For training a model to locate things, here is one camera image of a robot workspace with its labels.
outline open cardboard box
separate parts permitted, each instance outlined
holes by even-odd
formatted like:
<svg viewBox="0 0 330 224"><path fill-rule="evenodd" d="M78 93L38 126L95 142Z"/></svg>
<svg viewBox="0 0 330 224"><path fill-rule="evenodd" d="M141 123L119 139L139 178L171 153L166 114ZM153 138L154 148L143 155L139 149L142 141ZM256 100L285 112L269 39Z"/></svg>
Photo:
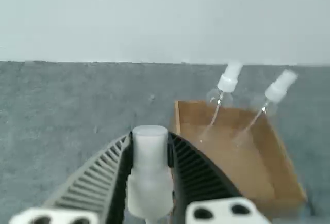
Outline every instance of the open cardboard box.
<svg viewBox="0 0 330 224"><path fill-rule="evenodd" d="M267 217L295 214L306 196L284 144L265 116L250 131L237 136L255 113L221 109L201 142L200 134L210 123L213 112L205 102L176 101L171 129L208 156ZM241 144L239 147L234 138Z"/></svg>

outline clear plastic bottle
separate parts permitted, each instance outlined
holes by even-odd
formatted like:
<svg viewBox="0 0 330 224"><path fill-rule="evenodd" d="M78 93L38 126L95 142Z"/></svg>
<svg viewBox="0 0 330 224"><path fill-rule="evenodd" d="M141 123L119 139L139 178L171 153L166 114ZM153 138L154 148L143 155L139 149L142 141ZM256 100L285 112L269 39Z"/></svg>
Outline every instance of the clear plastic bottle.
<svg viewBox="0 0 330 224"><path fill-rule="evenodd" d="M221 75L218 85L215 89L206 94L206 103L215 108L211 123L204 129L200 135L200 142L203 142L205 135L213 126L218 116L220 107L230 108L233 106L232 92L237 85L237 78L241 72L242 64L239 62L229 63L226 71Z"/></svg>
<svg viewBox="0 0 330 224"><path fill-rule="evenodd" d="M234 138L237 145L241 145L241 137L256 123L261 114L273 118L278 104L286 96L289 87L296 81L297 74L291 70L284 70L282 74L265 91L263 96L256 96L251 101L250 109L256 113L249 124Z"/></svg>

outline white plastic cap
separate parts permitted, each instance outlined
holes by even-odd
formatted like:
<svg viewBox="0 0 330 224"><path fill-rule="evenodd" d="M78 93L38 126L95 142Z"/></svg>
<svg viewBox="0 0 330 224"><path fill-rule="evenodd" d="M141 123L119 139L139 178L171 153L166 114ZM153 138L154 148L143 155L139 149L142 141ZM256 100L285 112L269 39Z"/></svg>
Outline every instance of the white plastic cap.
<svg viewBox="0 0 330 224"><path fill-rule="evenodd" d="M173 207L168 131L163 126L143 125L132 133L133 168L127 180L127 207L135 217L157 220Z"/></svg>
<svg viewBox="0 0 330 224"><path fill-rule="evenodd" d="M150 173L167 167L168 131L165 127L142 125L135 127L132 133L133 168L136 171Z"/></svg>
<svg viewBox="0 0 330 224"><path fill-rule="evenodd" d="M297 74L291 70L283 73L265 91L265 96L272 102L279 103L287 94L289 87L296 81Z"/></svg>
<svg viewBox="0 0 330 224"><path fill-rule="evenodd" d="M218 89L224 92L233 92L237 85L237 78L241 72L242 64L239 62L229 63L226 71L221 75L218 82Z"/></svg>

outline white spray nozzle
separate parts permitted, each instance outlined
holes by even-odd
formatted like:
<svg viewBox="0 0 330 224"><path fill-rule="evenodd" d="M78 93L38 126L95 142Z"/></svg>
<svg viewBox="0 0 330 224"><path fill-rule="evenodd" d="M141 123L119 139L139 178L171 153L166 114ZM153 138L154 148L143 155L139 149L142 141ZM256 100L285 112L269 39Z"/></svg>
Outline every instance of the white spray nozzle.
<svg viewBox="0 0 330 224"><path fill-rule="evenodd" d="M287 94L289 87L296 81L297 74L291 70L284 70L282 74L267 88L267 99L279 103Z"/></svg>
<svg viewBox="0 0 330 224"><path fill-rule="evenodd" d="M243 65L239 62L231 62L228 64L226 71L221 75L218 82L218 89L224 92L233 92L237 85L237 78L241 72Z"/></svg>

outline gray carpet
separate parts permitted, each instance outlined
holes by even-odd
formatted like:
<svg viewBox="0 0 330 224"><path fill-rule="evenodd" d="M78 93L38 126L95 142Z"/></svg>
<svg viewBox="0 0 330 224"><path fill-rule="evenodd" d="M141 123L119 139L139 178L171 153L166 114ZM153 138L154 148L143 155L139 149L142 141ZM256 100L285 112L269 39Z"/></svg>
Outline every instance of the gray carpet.
<svg viewBox="0 0 330 224"><path fill-rule="evenodd" d="M246 102L281 66L246 66ZM224 66L0 63L0 223L41 204L67 176L132 125L167 125L174 100L204 99ZM318 216L330 215L330 67L295 67L299 80L278 130Z"/></svg>

